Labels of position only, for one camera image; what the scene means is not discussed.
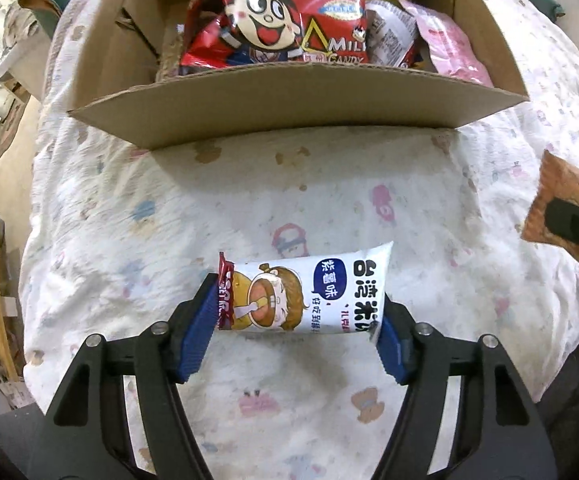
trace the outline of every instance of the white bedsheet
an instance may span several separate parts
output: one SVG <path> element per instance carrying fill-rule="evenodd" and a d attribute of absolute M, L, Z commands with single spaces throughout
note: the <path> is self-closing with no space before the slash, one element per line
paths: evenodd
<path fill-rule="evenodd" d="M 458 131 L 309 128 L 146 153 L 66 115 L 100 3 L 72 0 L 48 67 L 20 286 L 25 380 L 40 407 L 89 333 L 122 338 L 167 319 L 220 250 L 262 260 L 390 240 L 390 297 L 445 335 L 499 335 L 540 398 L 579 343 L 579 265 L 519 230 L 543 150 L 579 167 L 579 52 L 527 0 L 486 2 L 531 102 Z M 217 333 L 180 388 L 215 478 L 265 480 L 369 478 L 403 391 L 363 334 Z M 370 412 L 352 404 L 358 392 Z M 131 380 L 127 401 L 150 469 Z M 432 469 L 452 435 L 448 416 Z"/>

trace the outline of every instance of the red candy bag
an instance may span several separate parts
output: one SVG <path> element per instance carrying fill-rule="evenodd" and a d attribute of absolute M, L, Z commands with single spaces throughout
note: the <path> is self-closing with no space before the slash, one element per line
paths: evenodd
<path fill-rule="evenodd" d="M 364 0 L 222 0 L 224 10 L 198 31 L 201 12 L 216 3 L 190 3 L 181 66 L 367 62 Z"/>

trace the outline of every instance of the floor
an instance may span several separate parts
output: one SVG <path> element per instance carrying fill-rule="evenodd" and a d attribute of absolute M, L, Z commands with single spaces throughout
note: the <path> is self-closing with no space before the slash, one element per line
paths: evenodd
<path fill-rule="evenodd" d="M 0 158 L 0 215 L 6 224 L 11 294 L 18 289 L 21 256 L 30 235 L 32 160 L 41 104 L 30 98 L 12 145 Z"/>

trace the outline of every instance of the metal screw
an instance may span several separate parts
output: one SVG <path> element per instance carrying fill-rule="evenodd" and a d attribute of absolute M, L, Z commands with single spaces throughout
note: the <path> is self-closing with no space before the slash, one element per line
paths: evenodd
<path fill-rule="evenodd" d="M 414 329 L 420 335 L 431 335 L 431 333 L 434 332 L 434 329 L 429 323 L 416 323 Z"/>
<path fill-rule="evenodd" d="M 169 325 L 167 324 L 167 321 L 156 321 L 150 327 L 150 330 L 154 335 L 163 335 L 169 330 Z"/>
<path fill-rule="evenodd" d="M 99 346 L 102 340 L 103 339 L 99 334 L 92 334 L 87 336 L 86 345 L 91 348 L 94 348 L 95 346 Z"/>
<path fill-rule="evenodd" d="M 496 348 L 498 346 L 498 339 L 496 339 L 495 335 L 485 334 L 483 336 L 483 344 L 487 346 L 487 348 Z"/>

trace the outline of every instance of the blue gripper pad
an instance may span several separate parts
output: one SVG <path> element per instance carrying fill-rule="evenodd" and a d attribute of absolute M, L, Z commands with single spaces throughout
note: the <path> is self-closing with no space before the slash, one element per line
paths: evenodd
<path fill-rule="evenodd" d="M 181 341 L 181 360 L 177 375 L 187 382 L 201 368 L 201 362 L 210 344 L 218 322 L 218 282 L 212 286 Z"/>
<path fill-rule="evenodd" d="M 404 356 L 409 356 L 413 351 L 409 348 L 410 346 L 410 342 L 402 342 L 398 338 L 389 317 L 385 316 L 376 348 L 385 372 L 396 379 L 399 384 L 406 384 L 410 376 L 410 372 L 403 366 Z"/>

